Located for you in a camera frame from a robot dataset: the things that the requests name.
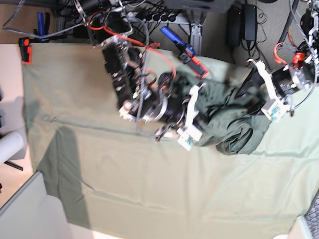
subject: green cloth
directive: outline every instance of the green cloth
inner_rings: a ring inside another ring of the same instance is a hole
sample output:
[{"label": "green cloth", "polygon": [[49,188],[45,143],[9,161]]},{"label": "green cloth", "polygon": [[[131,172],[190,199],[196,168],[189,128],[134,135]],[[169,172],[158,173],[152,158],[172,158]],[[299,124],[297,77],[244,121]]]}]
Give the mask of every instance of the green cloth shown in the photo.
[{"label": "green cloth", "polygon": [[[177,71],[193,74],[163,53]],[[240,85],[249,74],[199,59],[208,80]],[[157,76],[170,70],[153,53],[147,67]],[[215,146],[188,152],[174,139],[138,134],[119,118],[97,47],[37,43],[22,69],[32,167],[70,223],[125,239],[272,239],[289,231],[318,191],[318,89],[293,118],[270,124],[252,154],[228,156]]]},{"label": "green cloth", "polygon": [[219,152],[250,154],[261,142],[270,121],[264,115],[252,116],[247,113],[260,97],[247,94],[235,99],[238,88],[213,80],[201,80],[190,74],[177,76],[182,97],[186,96],[192,85],[205,82],[199,91],[196,108],[208,118],[201,124],[203,135],[197,146],[216,145]]}]

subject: blue handle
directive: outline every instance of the blue handle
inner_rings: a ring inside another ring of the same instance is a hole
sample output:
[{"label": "blue handle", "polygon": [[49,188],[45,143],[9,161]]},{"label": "blue handle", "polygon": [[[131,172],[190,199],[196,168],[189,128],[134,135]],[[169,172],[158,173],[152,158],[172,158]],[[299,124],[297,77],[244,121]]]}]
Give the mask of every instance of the blue handle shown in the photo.
[{"label": "blue handle", "polygon": [[165,36],[167,36],[172,42],[175,44],[179,43],[183,46],[186,44],[177,36],[172,30],[170,30],[167,26],[163,26],[160,30]]},{"label": "blue handle", "polygon": [[37,12],[36,14],[38,19],[38,34],[43,36],[45,34],[44,32],[44,16],[42,12]]}]

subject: gray cable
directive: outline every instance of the gray cable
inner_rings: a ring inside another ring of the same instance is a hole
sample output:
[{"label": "gray cable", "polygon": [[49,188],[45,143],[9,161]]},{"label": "gray cable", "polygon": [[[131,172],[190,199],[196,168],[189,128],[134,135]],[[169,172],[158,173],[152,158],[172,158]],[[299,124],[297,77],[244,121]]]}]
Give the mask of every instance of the gray cable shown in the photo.
[{"label": "gray cable", "polygon": [[307,36],[305,35],[303,29],[301,28],[301,26],[300,26],[300,24],[299,24],[299,22],[298,22],[298,20],[297,20],[297,18],[296,18],[296,16],[295,16],[295,14],[294,14],[294,11],[293,11],[293,8],[292,8],[292,0],[289,0],[289,8],[290,8],[290,12],[291,12],[291,14],[292,14],[292,16],[293,16],[293,18],[294,18],[294,21],[295,21],[295,24],[296,24],[298,30],[300,31],[300,33],[301,33],[301,35],[303,36],[303,38],[304,38],[306,44],[307,44],[308,47],[309,47],[309,50],[310,50],[310,52],[311,52],[311,56],[312,56],[313,61],[314,61],[314,68],[315,68],[314,84],[313,84],[313,86],[312,86],[310,92],[308,93],[308,95],[307,95],[298,105],[296,105],[296,106],[292,109],[292,110],[295,110],[295,109],[297,109],[303,102],[305,102],[305,101],[309,98],[309,96],[313,93],[313,91],[315,90],[315,87],[316,87],[316,84],[317,84],[317,80],[318,80],[318,64],[316,63],[316,54],[315,54],[315,51],[314,51],[314,49],[310,46],[310,44],[309,44],[309,42],[308,42],[308,38],[307,38]]},{"label": "gray cable", "polygon": [[[140,20],[136,17],[129,17],[128,20],[131,22],[139,22],[143,25],[144,33],[146,36],[146,46],[148,46],[150,43],[150,33],[149,33],[149,30],[148,30],[146,24],[142,20]],[[144,58],[144,63],[143,63],[143,67],[142,67],[142,77],[141,77],[141,83],[140,83],[140,105],[138,108],[138,113],[136,115],[136,130],[144,136],[157,138],[157,137],[159,137],[159,135],[144,132],[139,126],[139,122],[140,122],[141,114],[142,114],[142,108],[143,108],[143,101],[144,101],[143,94],[144,94],[144,88],[145,88],[145,70],[146,70],[147,57],[148,57],[148,51],[145,52],[145,58]]]},{"label": "gray cable", "polygon": [[78,26],[82,26],[84,25],[84,23],[80,23],[80,24],[77,24],[77,25],[74,25],[72,27],[69,27],[67,29],[64,29],[64,30],[61,30],[61,31],[58,31],[58,32],[55,32],[55,33],[52,33],[52,34],[48,34],[48,35],[37,35],[37,34],[33,34],[33,33],[30,33],[30,32],[25,32],[25,31],[21,31],[21,30],[17,30],[17,29],[14,29],[14,28],[10,28],[10,27],[7,27],[9,25],[9,23],[15,18],[15,16],[19,13],[19,11],[21,10],[22,6],[24,5],[24,2],[25,0],[20,0],[18,6],[16,7],[15,11],[13,12],[12,16],[9,18],[8,21],[6,21],[6,23],[2,26],[2,30],[4,31],[10,31],[10,32],[14,32],[14,33],[18,33],[18,34],[23,34],[23,35],[26,35],[26,36],[30,36],[30,37],[34,37],[34,38],[38,38],[38,39],[46,39],[48,37],[51,37],[51,36],[56,36],[56,35],[59,35],[63,32],[66,32],[66,31],[69,31],[71,29],[74,29]]}]

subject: white cylinder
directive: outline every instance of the white cylinder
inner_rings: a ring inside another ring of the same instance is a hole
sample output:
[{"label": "white cylinder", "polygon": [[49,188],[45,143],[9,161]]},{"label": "white cylinder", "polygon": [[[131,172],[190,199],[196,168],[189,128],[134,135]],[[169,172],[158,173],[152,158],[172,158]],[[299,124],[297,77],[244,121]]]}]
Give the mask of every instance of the white cylinder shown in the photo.
[{"label": "white cylinder", "polygon": [[16,131],[8,133],[0,139],[0,165],[14,156],[23,148],[23,138]]}]

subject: crumpled green garment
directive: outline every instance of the crumpled green garment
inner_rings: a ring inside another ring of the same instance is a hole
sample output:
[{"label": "crumpled green garment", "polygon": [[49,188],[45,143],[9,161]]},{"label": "crumpled green garment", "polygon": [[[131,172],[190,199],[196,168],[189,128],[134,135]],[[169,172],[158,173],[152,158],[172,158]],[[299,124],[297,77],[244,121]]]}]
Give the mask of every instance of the crumpled green garment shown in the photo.
[{"label": "crumpled green garment", "polygon": [[[182,97],[192,85],[203,81],[184,73],[178,73],[177,77]],[[195,106],[208,118],[208,123],[200,124],[203,135],[196,145],[216,145],[219,152],[227,155],[252,153],[271,121],[264,115],[253,116],[247,112],[263,99],[253,94],[235,99],[237,87],[213,80],[204,79],[204,82],[206,85],[200,89]]]}]

